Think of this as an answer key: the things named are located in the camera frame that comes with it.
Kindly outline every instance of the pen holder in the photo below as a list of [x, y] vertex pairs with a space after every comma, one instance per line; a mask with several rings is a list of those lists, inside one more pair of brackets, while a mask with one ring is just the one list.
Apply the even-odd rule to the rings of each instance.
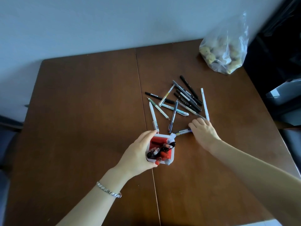
[[[164, 142], [164, 143], [170, 144], [171, 142], [175, 141], [175, 137], [176, 137], [176, 135], [173, 134], [173, 133], [171, 133], [171, 135], [155, 134], [153, 136], [153, 138], [150, 140], [150, 142], [148, 144], [148, 147], [146, 148], [146, 152], [145, 152], [146, 160], [149, 161], [149, 162], [156, 162], [156, 159], [149, 159], [147, 157], [148, 151], [155, 146], [154, 144], [152, 144], [152, 141], [154, 141], [154, 142], [160, 142], [160, 143]], [[171, 148], [170, 163], [173, 162], [174, 154], [175, 154], [175, 147]]]

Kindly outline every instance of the hand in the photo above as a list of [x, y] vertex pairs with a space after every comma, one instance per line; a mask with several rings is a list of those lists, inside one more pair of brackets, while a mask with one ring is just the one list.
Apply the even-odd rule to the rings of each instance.
[[157, 167], [154, 162], [147, 161], [145, 156], [146, 148], [156, 133], [156, 130], [142, 133], [123, 153], [116, 167], [128, 173], [129, 179], [148, 169]]
[[210, 151], [210, 146], [220, 140], [212, 124], [208, 120], [197, 118], [188, 125], [194, 134], [197, 142], [207, 151]]

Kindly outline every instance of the plastic bag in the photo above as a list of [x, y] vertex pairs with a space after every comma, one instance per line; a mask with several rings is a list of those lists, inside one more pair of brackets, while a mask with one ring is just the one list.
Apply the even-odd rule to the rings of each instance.
[[214, 28], [201, 42], [199, 51], [212, 70], [231, 74], [243, 65], [248, 41], [248, 26], [244, 12]]

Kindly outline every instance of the left hand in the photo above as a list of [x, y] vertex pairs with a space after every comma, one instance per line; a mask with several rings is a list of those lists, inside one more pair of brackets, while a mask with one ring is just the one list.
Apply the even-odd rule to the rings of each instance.
[[128, 173], [129, 178], [141, 174], [142, 172], [157, 167], [154, 162], [149, 162], [146, 159], [146, 148], [152, 137], [157, 131], [146, 131], [142, 133], [123, 153], [117, 168]]

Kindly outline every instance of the forearm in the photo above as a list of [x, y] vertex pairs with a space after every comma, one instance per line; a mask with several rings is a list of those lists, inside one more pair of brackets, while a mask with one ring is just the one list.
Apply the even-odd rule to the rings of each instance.
[[300, 225], [300, 180], [222, 140], [215, 141], [209, 152], [228, 166], [283, 225]]
[[[99, 182], [111, 192], [119, 193], [129, 179], [128, 174], [114, 167], [109, 169]], [[103, 223], [115, 199], [98, 186], [94, 186], [57, 226], [99, 226]]]

